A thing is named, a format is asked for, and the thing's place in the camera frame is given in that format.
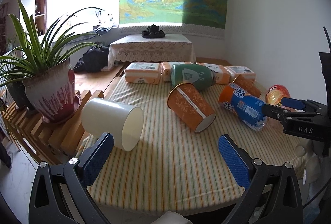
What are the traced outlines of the left tissue pack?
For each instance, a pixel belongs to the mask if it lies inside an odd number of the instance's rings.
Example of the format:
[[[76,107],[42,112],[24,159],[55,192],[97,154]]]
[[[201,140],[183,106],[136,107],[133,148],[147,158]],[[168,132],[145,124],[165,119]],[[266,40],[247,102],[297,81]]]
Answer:
[[[132,62],[124,72],[126,82],[157,85],[161,79],[161,64]]]

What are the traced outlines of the black bag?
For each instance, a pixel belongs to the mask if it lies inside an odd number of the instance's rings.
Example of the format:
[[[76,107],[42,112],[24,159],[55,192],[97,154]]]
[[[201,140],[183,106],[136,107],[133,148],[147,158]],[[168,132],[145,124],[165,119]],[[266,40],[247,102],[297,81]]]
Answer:
[[[96,45],[88,49],[83,56],[78,60],[73,71],[75,73],[95,73],[108,66],[107,46]]]

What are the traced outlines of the red yellow snack cup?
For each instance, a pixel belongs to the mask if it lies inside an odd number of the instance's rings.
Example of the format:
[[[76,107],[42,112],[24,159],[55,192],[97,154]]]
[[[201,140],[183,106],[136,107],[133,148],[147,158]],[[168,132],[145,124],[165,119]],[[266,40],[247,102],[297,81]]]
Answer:
[[[273,85],[265,95],[265,102],[274,106],[282,106],[282,98],[290,98],[288,89],[283,85]]]

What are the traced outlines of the blue orange snack cup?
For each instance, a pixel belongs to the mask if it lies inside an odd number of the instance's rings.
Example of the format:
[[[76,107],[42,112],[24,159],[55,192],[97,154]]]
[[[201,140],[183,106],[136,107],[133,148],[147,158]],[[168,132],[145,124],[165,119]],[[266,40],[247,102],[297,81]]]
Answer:
[[[262,112],[265,103],[235,83],[224,87],[218,102],[254,131],[261,131],[267,122],[267,117]]]

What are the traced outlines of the pink wall shelf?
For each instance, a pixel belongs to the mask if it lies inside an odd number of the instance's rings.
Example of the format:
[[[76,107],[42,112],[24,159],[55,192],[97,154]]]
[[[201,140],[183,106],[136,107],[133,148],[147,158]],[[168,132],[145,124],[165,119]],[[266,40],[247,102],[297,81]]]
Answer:
[[[47,31],[47,0],[35,0],[34,22],[38,36]]]

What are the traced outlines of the black tea set tray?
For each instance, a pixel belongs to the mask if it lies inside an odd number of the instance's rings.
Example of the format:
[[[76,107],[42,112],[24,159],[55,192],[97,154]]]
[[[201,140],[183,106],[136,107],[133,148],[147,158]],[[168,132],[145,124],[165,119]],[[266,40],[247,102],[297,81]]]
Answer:
[[[151,26],[148,26],[146,30],[143,30],[141,32],[141,36],[145,39],[158,39],[158,38],[164,38],[165,32],[159,29],[159,26],[153,24]]]

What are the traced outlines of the orange patterned paper cup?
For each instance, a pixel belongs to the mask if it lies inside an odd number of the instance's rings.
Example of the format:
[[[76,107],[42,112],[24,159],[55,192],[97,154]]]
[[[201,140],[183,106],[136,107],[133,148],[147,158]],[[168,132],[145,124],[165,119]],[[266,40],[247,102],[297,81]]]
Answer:
[[[181,83],[170,91],[167,106],[195,133],[207,129],[216,118],[216,112],[189,82]]]

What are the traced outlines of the red white flower pot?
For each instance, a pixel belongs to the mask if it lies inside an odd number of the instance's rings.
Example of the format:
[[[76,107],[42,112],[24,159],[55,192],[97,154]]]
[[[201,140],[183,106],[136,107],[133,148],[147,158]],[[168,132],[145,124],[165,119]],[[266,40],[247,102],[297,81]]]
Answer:
[[[81,105],[75,93],[75,73],[70,59],[40,75],[23,81],[25,94],[46,123],[61,123],[70,119]]]

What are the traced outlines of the small orange paper cup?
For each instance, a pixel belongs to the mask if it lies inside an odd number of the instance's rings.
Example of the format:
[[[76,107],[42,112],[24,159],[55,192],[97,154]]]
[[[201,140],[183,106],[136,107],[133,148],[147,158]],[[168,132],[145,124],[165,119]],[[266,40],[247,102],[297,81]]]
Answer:
[[[244,75],[238,75],[232,82],[252,96],[260,98],[261,91],[254,85],[254,82],[251,79],[247,79]]]

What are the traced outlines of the right tissue pack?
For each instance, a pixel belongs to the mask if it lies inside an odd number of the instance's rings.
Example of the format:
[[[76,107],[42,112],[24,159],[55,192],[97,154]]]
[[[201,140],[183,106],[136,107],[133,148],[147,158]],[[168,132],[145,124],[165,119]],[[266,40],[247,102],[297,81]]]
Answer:
[[[239,75],[243,75],[245,79],[252,82],[256,79],[256,73],[245,66],[225,66],[224,67],[230,74],[229,82],[233,82]]]

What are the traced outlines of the green rabbit cup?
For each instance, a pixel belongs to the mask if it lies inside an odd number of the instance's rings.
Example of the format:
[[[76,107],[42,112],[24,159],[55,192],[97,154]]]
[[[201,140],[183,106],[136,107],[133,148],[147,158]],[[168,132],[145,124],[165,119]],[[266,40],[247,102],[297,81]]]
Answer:
[[[198,64],[174,64],[170,70],[172,87],[189,82],[198,91],[206,90],[216,84],[216,74],[210,68]]]

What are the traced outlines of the tissue pack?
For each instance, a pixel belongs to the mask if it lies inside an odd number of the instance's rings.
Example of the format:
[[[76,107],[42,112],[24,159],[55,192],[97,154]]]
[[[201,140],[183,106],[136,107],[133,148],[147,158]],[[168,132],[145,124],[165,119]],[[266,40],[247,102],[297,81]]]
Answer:
[[[161,64],[132,62],[124,72],[126,82],[157,85],[161,79]]]
[[[170,70],[174,64],[192,64],[192,62],[162,62],[161,74],[164,82],[170,82]]]
[[[252,82],[256,79],[256,73],[245,66],[225,66],[224,67],[230,74],[229,82],[233,82],[239,75],[243,75],[245,79]]]
[[[206,66],[215,73],[215,83],[219,85],[227,85],[230,81],[230,73],[225,69],[224,66],[219,64],[212,63],[201,63],[197,62],[196,64]]]

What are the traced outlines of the striped table cloth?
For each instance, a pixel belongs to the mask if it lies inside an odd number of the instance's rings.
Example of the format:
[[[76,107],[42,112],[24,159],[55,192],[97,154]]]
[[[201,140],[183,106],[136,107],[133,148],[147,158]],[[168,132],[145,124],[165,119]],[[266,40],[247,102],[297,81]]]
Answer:
[[[261,131],[250,129],[219,105],[222,85],[202,92],[217,116],[200,133],[193,132],[167,106],[171,88],[168,82],[118,82],[110,100],[141,107],[144,128],[132,151],[112,150],[96,181],[88,187],[98,204],[153,215],[166,211],[188,215],[235,203],[243,188],[218,151],[222,134],[267,164],[290,162],[297,177],[302,177],[306,159],[295,153],[299,139],[269,124]]]

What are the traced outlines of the white plastic cup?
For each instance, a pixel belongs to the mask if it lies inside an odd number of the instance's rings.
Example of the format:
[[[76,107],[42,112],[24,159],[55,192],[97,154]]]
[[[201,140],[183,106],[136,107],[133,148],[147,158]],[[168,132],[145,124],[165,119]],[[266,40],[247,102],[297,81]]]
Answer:
[[[110,133],[114,146],[126,152],[137,145],[144,126],[144,112],[138,106],[93,98],[81,111],[81,123],[85,131],[99,138]]]

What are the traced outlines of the dark small plant pot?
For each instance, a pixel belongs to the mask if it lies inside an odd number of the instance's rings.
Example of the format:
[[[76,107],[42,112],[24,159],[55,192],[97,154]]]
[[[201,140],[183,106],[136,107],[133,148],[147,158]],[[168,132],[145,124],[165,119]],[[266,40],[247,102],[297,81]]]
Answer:
[[[22,110],[24,108],[28,108],[31,111],[35,110],[35,108],[32,106],[31,102],[26,96],[25,87],[21,81],[9,83],[7,85],[7,89],[19,110]]]

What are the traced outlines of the green spider plant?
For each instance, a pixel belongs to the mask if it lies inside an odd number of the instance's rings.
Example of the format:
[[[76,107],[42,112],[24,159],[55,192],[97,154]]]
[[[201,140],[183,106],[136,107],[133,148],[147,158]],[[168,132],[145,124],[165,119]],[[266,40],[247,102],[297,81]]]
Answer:
[[[13,51],[19,51],[23,56],[17,57],[12,54],[1,56],[1,87],[17,81],[32,79],[69,59],[79,50],[88,46],[95,46],[93,42],[83,41],[64,50],[64,47],[71,41],[91,34],[90,32],[77,34],[72,31],[73,28],[82,23],[63,29],[72,17],[86,8],[75,11],[64,20],[61,17],[57,18],[40,39],[37,35],[33,16],[28,15],[21,0],[17,0],[17,3],[24,22],[22,23],[15,14],[8,16],[19,41],[19,46],[15,47]]]

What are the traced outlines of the lace covered low table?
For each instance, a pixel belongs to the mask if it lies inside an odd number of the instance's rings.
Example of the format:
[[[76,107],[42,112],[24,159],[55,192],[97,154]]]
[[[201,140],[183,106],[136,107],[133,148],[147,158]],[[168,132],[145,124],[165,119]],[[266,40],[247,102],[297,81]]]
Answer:
[[[109,46],[108,69],[121,62],[196,62],[194,47],[182,34],[145,39],[139,34],[125,36]]]

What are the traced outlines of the wooden slatted bench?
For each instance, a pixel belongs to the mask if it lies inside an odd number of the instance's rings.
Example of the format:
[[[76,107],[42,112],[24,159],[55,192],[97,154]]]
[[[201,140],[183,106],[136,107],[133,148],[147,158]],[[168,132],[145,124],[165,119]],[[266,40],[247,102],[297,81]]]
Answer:
[[[102,90],[76,93],[81,97],[80,107],[63,123],[47,124],[39,113],[29,118],[26,110],[15,108],[15,102],[1,112],[9,134],[18,140],[36,162],[46,161],[52,165],[64,163],[76,156],[84,139],[90,136],[81,122],[81,111],[88,101],[103,98],[104,94]]]

